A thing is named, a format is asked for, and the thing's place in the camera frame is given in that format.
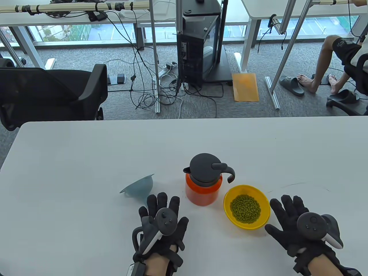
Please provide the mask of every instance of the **bare foot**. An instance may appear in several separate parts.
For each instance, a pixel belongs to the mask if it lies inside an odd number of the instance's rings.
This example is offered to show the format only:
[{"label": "bare foot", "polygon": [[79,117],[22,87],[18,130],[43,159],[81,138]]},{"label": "bare foot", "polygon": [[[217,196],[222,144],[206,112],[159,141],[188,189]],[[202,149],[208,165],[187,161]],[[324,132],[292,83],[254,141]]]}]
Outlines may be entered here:
[{"label": "bare foot", "polygon": [[316,93],[318,89],[318,85],[315,84],[315,81],[308,78],[305,75],[299,74],[297,76],[298,82],[304,86],[309,92]]},{"label": "bare foot", "polygon": [[331,94],[332,95],[337,94],[340,91],[341,87],[339,85],[339,81],[337,80],[336,76],[333,74],[329,74],[328,82],[331,85]]}]

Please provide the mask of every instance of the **orange envelope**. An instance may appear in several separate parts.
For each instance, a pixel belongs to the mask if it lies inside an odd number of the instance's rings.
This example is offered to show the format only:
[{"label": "orange envelope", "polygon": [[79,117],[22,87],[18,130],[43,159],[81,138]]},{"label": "orange envelope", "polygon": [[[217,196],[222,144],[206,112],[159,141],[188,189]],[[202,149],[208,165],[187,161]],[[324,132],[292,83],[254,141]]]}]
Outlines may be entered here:
[{"label": "orange envelope", "polygon": [[255,73],[232,74],[234,100],[237,102],[259,102]]}]

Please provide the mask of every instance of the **desk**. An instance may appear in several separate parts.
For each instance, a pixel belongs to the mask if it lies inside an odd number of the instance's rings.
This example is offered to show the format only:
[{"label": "desk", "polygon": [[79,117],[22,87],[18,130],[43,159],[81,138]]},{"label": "desk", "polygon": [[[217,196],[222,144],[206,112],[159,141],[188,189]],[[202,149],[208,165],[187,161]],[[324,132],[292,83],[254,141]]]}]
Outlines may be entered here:
[{"label": "desk", "polygon": [[[270,0],[242,0],[245,9],[249,15],[249,22],[245,32],[245,40],[242,53],[234,53],[240,73],[247,71],[249,54],[252,47],[253,37],[257,36],[259,24],[257,20],[269,19],[272,14],[276,14],[277,18],[282,18],[287,5],[287,0],[270,1]],[[305,0],[297,0],[291,17],[300,17],[301,11],[305,5]],[[350,5],[351,15],[367,14],[367,7],[356,7]],[[348,15],[347,5],[314,5],[309,9],[307,17],[329,17],[329,16],[346,16]]]},{"label": "desk", "polygon": [[[295,276],[293,260],[264,229],[242,230],[225,216],[223,197],[239,184],[269,199],[297,194],[311,211],[335,216],[345,244],[338,258],[367,275],[368,150],[351,146],[367,137],[367,123],[363,116],[26,123],[0,171],[0,272],[125,275],[141,203],[119,192],[154,173],[153,192],[179,196],[179,215],[189,218],[178,276]],[[184,191],[183,168],[201,152],[236,171],[207,207]],[[273,213],[269,223],[278,225]]]},{"label": "desk", "polygon": [[[165,0],[171,3],[162,2],[162,0],[153,0],[154,3],[154,17],[156,21],[172,21],[175,18],[175,0]],[[108,1],[110,3],[120,2],[120,1]],[[50,0],[16,0],[17,5],[42,5],[49,4]],[[0,6],[8,6],[9,0],[0,0]],[[114,11],[117,15],[109,13],[109,18],[116,24],[120,24],[117,11]],[[123,11],[127,18],[121,18],[123,23],[135,23],[134,13],[132,11]],[[150,22],[150,13],[146,10],[135,11],[137,15],[137,22]],[[19,43],[24,47],[25,52],[30,57],[32,63],[36,67],[44,68],[40,56],[38,55],[31,38],[24,26],[36,26],[36,25],[73,25],[73,24],[96,24],[96,22],[91,22],[88,19],[88,15],[74,17],[74,18],[52,18],[46,14],[36,14],[34,16],[28,13],[7,13],[1,14],[0,16],[0,26],[13,27],[15,34],[18,37]],[[98,24],[111,24],[109,20],[99,21]]]}]

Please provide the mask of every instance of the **black shorts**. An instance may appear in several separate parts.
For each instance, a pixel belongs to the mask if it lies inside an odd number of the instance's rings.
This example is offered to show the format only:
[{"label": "black shorts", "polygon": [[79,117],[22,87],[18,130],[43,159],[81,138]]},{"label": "black shorts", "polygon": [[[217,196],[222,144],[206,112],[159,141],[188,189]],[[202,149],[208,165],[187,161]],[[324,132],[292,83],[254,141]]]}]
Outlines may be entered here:
[{"label": "black shorts", "polygon": [[342,65],[350,64],[351,59],[361,47],[362,46],[344,38],[338,38],[332,43],[332,49],[341,60]]}]

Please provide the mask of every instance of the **green beans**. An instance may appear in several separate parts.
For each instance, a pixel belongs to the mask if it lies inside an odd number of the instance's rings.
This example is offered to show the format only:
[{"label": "green beans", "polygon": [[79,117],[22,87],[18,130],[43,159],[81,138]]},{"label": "green beans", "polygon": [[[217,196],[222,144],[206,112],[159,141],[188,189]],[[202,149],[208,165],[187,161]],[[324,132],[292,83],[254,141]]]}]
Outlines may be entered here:
[{"label": "green beans", "polygon": [[254,223],[261,215],[259,203],[249,195],[238,195],[231,203],[233,216],[241,223]]}]

